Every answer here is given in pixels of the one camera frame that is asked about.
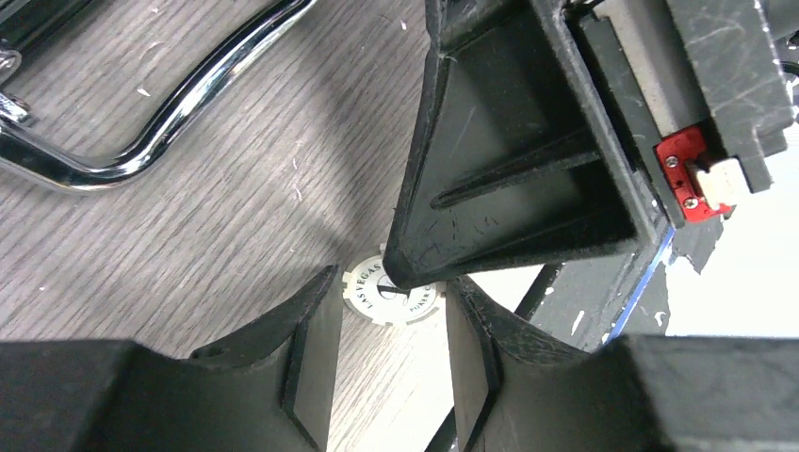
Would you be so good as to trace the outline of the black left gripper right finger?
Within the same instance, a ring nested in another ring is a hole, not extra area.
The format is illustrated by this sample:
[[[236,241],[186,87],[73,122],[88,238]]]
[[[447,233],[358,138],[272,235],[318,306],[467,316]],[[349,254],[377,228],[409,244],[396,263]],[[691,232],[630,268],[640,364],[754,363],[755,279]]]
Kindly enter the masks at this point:
[[[585,352],[447,284],[463,451],[794,451],[794,339],[624,335]]]

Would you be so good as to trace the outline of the white 1 chip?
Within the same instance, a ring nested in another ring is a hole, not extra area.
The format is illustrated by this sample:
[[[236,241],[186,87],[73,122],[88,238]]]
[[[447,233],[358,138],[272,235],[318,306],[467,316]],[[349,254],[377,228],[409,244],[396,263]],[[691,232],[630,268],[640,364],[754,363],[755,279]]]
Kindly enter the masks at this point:
[[[425,320],[445,304],[443,282],[398,288],[383,266],[385,243],[368,252],[342,274],[342,299],[350,311],[371,324],[407,327]]]

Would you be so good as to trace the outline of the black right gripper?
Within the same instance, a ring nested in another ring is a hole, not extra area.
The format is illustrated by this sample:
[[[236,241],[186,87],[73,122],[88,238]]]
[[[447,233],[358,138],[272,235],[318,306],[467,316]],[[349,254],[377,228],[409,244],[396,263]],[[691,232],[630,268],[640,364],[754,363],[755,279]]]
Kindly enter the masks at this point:
[[[773,183],[793,120],[780,1],[567,1],[562,31],[635,224],[721,215]],[[656,201],[660,211],[649,214]]]

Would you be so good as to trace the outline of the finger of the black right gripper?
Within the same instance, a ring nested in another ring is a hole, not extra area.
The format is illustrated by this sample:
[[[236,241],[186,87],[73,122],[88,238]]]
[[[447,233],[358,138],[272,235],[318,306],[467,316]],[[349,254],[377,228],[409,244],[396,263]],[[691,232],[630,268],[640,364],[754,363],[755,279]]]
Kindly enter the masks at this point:
[[[429,1],[430,48],[383,255],[412,288],[652,244],[629,65],[575,1]]]

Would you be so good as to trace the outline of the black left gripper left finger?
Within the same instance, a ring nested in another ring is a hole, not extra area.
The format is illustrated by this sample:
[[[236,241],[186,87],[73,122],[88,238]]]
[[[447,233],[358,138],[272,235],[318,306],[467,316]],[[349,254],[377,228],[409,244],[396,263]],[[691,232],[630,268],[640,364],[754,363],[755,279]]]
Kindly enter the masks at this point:
[[[343,307],[326,266],[292,297],[174,359],[132,340],[5,342],[5,451],[323,451]]]

